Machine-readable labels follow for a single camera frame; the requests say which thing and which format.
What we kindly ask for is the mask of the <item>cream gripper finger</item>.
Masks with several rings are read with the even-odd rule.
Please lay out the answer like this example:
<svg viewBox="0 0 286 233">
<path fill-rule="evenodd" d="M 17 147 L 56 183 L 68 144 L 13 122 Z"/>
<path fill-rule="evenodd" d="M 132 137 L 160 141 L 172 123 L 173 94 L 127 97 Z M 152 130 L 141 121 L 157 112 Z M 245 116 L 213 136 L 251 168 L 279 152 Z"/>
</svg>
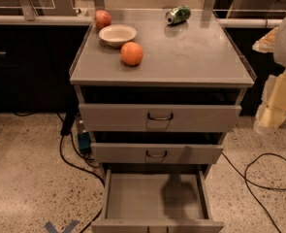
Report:
<svg viewBox="0 0 286 233">
<path fill-rule="evenodd" d="M 261 39 L 256 41 L 252 46 L 252 49 L 260 53 L 273 52 L 275 36 L 277 31 L 278 31 L 277 27 L 273 28 L 269 33 L 267 33 Z"/>
</svg>

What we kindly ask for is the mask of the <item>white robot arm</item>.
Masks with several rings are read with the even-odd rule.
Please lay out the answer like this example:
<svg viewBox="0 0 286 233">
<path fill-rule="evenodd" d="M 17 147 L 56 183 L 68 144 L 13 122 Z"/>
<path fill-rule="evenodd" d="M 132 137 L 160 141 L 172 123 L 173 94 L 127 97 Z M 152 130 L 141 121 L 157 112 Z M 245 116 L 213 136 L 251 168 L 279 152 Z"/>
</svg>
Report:
<svg viewBox="0 0 286 233">
<path fill-rule="evenodd" d="M 278 77 L 269 75 L 255 116 L 253 129 L 259 134 L 269 134 L 286 120 L 286 17 L 279 26 L 256 41 L 252 49 L 272 52 L 274 62 L 285 68 Z"/>
</svg>

